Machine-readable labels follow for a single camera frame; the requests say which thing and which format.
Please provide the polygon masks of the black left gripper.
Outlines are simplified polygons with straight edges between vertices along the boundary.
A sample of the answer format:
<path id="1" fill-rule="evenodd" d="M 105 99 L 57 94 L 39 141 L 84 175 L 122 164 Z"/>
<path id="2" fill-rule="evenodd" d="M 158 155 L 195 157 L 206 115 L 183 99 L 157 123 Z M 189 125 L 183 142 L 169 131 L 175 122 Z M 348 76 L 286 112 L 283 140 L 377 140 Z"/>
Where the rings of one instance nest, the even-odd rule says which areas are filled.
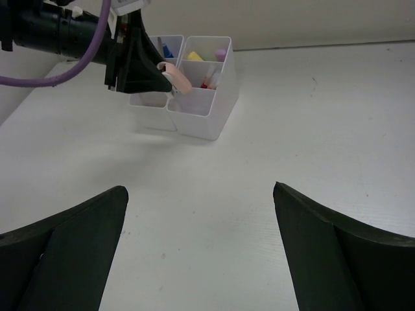
<path id="1" fill-rule="evenodd" d="M 1 1 L 1 50 L 14 46 L 80 59 L 86 53 L 99 17 L 67 9 L 70 1 Z M 164 61 L 145 31 L 141 11 L 126 13 L 112 1 L 110 20 L 92 59 L 106 65 L 104 84 L 126 93 L 172 91 L 158 65 Z"/>

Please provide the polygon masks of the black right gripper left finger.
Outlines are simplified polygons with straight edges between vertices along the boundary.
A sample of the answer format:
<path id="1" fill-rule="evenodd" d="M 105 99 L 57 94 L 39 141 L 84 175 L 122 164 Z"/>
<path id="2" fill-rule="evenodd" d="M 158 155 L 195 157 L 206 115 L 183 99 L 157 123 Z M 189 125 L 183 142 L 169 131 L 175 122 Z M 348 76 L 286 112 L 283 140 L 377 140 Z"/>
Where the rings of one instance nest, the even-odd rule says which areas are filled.
<path id="1" fill-rule="evenodd" d="M 116 186 L 1 234 L 1 309 L 98 310 L 127 205 Z"/>

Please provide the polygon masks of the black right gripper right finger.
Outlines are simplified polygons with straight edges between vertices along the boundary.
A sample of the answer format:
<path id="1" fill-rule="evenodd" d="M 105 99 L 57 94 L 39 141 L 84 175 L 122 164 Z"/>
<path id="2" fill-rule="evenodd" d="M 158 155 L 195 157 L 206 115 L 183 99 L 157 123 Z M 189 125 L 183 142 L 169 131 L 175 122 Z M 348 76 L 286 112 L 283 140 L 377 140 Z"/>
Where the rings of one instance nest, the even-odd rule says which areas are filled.
<path id="1" fill-rule="evenodd" d="M 284 183 L 276 218 L 300 310 L 413 310 L 414 238 L 336 212 Z"/>

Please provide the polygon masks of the blue cap glue bottle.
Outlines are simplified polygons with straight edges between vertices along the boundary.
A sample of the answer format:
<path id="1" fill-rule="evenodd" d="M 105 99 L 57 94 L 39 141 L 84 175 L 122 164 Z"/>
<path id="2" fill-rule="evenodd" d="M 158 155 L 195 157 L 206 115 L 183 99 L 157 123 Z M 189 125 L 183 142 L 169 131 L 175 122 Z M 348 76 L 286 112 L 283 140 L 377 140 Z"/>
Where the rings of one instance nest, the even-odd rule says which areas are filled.
<path id="1" fill-rule="evenodd" d="M 164 58 L 174 58 L 173 53 L 171 52 L 170 48 L 166 44 L 162 45 L 162 49 L 163 49 Z"/>

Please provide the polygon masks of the yellow highlighter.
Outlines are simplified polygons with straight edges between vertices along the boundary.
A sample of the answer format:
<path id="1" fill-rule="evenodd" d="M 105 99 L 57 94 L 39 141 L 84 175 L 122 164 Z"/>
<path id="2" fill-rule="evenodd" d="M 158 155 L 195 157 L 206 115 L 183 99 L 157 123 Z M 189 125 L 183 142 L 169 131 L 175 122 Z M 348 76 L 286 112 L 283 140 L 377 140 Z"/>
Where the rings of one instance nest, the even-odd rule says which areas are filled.
<path id="1" fill-rule="evenodd" d="M 186 59 L 190 60 L 190 61 L 197 61 L 197 62 L 203 62 L 204 61 L 204 59 L 195 51 L 190 52 L 187 55 Z"/>

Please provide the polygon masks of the pink red pen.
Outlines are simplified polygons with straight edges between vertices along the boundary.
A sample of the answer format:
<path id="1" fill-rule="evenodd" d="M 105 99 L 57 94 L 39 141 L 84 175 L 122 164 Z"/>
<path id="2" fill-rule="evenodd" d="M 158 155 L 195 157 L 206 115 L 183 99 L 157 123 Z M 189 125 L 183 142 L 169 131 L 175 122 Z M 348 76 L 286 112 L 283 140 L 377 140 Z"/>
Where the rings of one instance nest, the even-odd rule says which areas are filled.
<path id="1" fill-rule="evenodd" d="M 203 79 L 203 82 L 202 82 L 202 84 L 200 86 L 202 89 L 207 89 L 209 87 L 209 85 L 211 83 L 211 79 L 212 79 L 215 71 L 216 71 L 216 65 L 215 64 L 211 64 L 209 66 L 209 68 L 207 70 L 207 73 L 206 73 L 206 75 L 205 75 L 205 77 Z"/>

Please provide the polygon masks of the purple highlighter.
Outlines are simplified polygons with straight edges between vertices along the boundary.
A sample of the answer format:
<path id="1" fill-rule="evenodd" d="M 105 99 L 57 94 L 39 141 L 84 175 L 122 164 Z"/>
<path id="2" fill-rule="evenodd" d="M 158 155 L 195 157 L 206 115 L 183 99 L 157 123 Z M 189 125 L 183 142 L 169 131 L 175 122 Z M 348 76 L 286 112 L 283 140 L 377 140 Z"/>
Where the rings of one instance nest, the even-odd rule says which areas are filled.
<path id="1" fill-rule="evenodd" d="M 215 51 L 215 59 L 217 62 L 224 62 L 226 59 L 227 50 L 226 49 L 217 49 Z"/>

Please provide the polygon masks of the black handled scissors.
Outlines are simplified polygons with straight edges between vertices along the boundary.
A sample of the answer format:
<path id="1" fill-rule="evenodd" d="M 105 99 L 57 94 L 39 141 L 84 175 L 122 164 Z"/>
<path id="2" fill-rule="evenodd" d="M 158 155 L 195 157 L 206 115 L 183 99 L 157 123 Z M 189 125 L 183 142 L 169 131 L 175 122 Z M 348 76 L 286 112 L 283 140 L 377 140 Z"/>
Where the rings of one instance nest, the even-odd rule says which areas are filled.
<path id="1" fill-rule="evenodd" d="M 161 55 L 161 57 L 164 57 L 164 51 L 163 51 L 163 42 L 161 37 L 157 37 L 157 44 L 158 44 L 158 52 Z"/>

